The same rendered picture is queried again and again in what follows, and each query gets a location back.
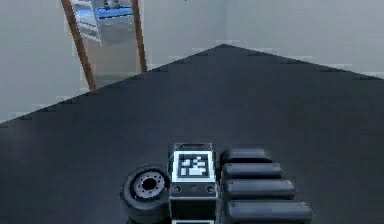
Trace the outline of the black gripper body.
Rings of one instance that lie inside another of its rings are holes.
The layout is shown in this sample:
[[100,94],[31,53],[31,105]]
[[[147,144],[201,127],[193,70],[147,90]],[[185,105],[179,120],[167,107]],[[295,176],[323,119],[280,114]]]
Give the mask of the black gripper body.
[[169,218],[170,180],[164,166],[146,164],[134,169],[119,193],[127,224],[162,224]]

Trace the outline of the brown wooden door frame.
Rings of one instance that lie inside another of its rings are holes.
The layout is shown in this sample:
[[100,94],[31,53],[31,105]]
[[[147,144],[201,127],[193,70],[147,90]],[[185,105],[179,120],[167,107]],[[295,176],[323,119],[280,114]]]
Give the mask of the brown wooden door frame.
[[[75,15],[71,6],[71,0],[60,0],[61,5],[64,10],[64,15],[67,19],[69,29],[75,44],[75,48],[77,54],[80,59],[80,63],[88,84],[88,89],[90,92],[94,92],[96,90],[96,83],[93,76],[91,64],[89,62],[89,58],[86,53],[86,49],[84,47],[83,39],[79,33],[79,28],[77,26],[77,22],[75,20]],[[141,18],[139,12],[139,2],[138,0],[128,0],[129,4],[133,9],[134,15],[134,33],[137,42],[137,52],[140,61],[140,69],[142,72],[146,72],[148,70],[146,64],[145,50],[144,50],[144,41],[142,35],[142,27],[141,27]],[[105,9],[113,9],[108,4],[103,6]]]

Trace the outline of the blue and white bed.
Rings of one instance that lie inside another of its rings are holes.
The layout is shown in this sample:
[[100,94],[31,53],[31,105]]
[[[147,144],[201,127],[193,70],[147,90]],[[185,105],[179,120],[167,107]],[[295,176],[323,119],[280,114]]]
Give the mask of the blue and white bed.
[[134,26],[133,9],[130,5],[105,9],[97,7],[95,0],[71,0],[75,20],[82,38],[90,39],[103,45],[104,29],[108,26],[127,24]]

